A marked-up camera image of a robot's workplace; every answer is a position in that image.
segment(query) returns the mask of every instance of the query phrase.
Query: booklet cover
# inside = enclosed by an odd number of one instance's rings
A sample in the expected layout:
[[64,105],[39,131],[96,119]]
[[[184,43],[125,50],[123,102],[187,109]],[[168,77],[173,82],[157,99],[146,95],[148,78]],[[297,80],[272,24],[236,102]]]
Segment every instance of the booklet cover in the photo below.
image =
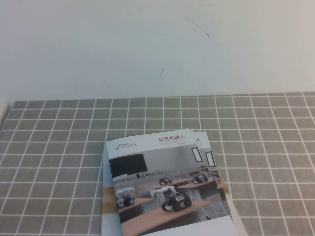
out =
[[206,132],[182,129],[109,141],[103,178],[102,235],[186,235],[200,222],[210,233],[213,219],[224,216],[231,226],[226,229],[234,232],[229,235],[238,235]]

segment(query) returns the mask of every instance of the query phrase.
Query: wooden desk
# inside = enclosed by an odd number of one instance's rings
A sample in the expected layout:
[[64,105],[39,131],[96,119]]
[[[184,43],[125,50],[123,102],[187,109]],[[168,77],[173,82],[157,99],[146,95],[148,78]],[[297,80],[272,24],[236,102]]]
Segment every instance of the wooden desk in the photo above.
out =
[[152,188],[152,189],[161,189],[161,188],[166,187],[166,186],[174,186],[176,184],[184,183],[186,181],[191,181],[191,178],[183,178],[183,179],[174,180],[172,183],[166,184],[166,185],[157,184],[157,185],[151,186],[150,188]]
[[171,220],[177,219],[193,211],[199,210],[210,202],[192,202],[190,207],[179,212],[164,211],[161,208],[139,215],[122,223],[124,236],[138,236]]
[[118,213],[124,212],[125,210],[137,207],[137,206],[139,206],[141,204],[148,203],[150,201],[152,201],[152,198],[136,198],[134,200],[134,203],[131,204],[130,206],[126,206],[126,207],[118,209]]

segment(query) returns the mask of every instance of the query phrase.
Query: white grout line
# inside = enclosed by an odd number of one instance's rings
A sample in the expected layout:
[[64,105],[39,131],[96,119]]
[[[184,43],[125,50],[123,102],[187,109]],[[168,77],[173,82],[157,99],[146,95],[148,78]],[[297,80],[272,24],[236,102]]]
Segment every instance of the white grout line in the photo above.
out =
[[[234,107],[234,113],[235,113],[235,116],[236,116],[236,110],[235,110],[233,96],[232,96],[232,102],[233,102],[233,107]],[[243,153],[245,153],[245,148],[244,148],[244,143],[243,143],[243,139],[242,139],[242,135],[241,135],[240,125],[239,125],[237,119],[236,119],[236,123],[237,123],[238,132],[239,132],[239,135],[240,135],[240,139],[241,139],[241,142],[242,142]],[[246,162],[246,167],[247,167],[247,170],[248,170],[248,174],[249,174],[249,178],[250,178],[250,182],[251,182],[251,186],[252,186],[252,193],[253,193],[253,196],[255,198],[255,205],[256,205],[257,215],[258,215],[258,218],[259,218],[259,224],[260,224],[260,228],[261,228],[261,233],[262,233],[262,235],[264,235],[264,230],[263,230],[263,227],[262,227],[262,223],[261,223],[261,219],[260,219],[260,213],[259,213],[258,204],[257,204],[257,200],[256,200],[256,194],[255,194],[255,190],[254,190],[254,187],[253,187],[252,177],[251,177],[251,173],[250,173],[248,162],[247,162],[246,158],[245,158],[245,162]]]
[[[274,114],[273,109],[271,109],[271,112],[272,112],[273,117],[275,117],[275,114]],[[279,130],[279,127],[278,127],[278,124],[277,124],[277,123],[276,123],[276,126],[277,126],[277,129],[278,129],[278,133],[279,133],[279,135],[280,135],[281,141],[283,142],[283,139],[282,139],[282,136],[281,136],[281,133],[280,133],[280,130]],[[290,158],[288,157],[288,153],[287,153],[287,150],[286,150],[286,146],[284,145],[284,142],[283,142],[283,147],[284,147],[284,150],[285,150],[286,157],[287,157],[287,159],[288,159],[289,165],[290,165],[290,167],[292,168],[291,160],[290,160]],[[303,200],[303,196],[302,196],[302,193],[301,193],[301,190],[300,190],[298,181],[297,181],[296,176],[295,176],[295,173],[294,173],[293,169],[291,169],[291,170],[292,170],[293,177],[294,177],[294,181],[296,182],[296,186],[297,186],[297,189],[298,189],[298,191],[299,191],[300,197],[301,197],[301,199],[302,199],[304,211],[305,211],[306,215],[309,216],[309,214],[308,214],[308,212],[307,212],[307,209],[306,209],[306,206],[305,206],[305,203],[304,203],[304,200]],[[314,229],[313,229],[313,226],[312,226],[312,223],[311,223],[310,219],[309,219],[309,224],[310,224],[312,233],[313,233],[313,235],[314,235]]]
[[[254,111],[254,109],[252,109],[252,112],[254,114],[254,118],[255,118],[255,122],[256,122],[256,125],[257,127],[258,126],[258,122],[257,122],[257,119],[256,119],[256,113]],[[258,133],[259,133],[259,137],[260,137],[260,140],[262,141],[262,136],[261,136],[261,133],[260,133],[260,129],[258,129]],[[269,160],[268,160],[268,157],[267,157],[267,151],[266,151],[266,148],[265,148],[265,145],[263,144],[262,145],[263,149],[264,149],[264,155],[265,155],[265,158],[267,160],[267,164],[268,164],[268,169],[271,169],[270,168],[270,163],[269,163]],[[275,179],[274,179],[274,175],[272,173],[271,170],[269,170],[270,174],[271,174],[271,179],[272,179],[272,182],[274,183],[274,187],[275,187],[275,191],[276,191],[276,195],[277,195],[277,200],[278,200],[278,203],[279,203],[279,206],[280,206],[280,211],[281,211],[281,215],[282,217],[284,217],[284,210],[282,209],[282,206],[281,206],[281,202],[279,200],[279,194],[278,194],[278,190],[277,190],[277,187],[276,187],[276,184],[275,184]],[[288,226],[286,224],[286,221],[284,221],[284,225],[285,225],[285,229],[286,229],[286,232],[288,235],[290,235],[290,232],[289,232],[289,229],[288,229]]]

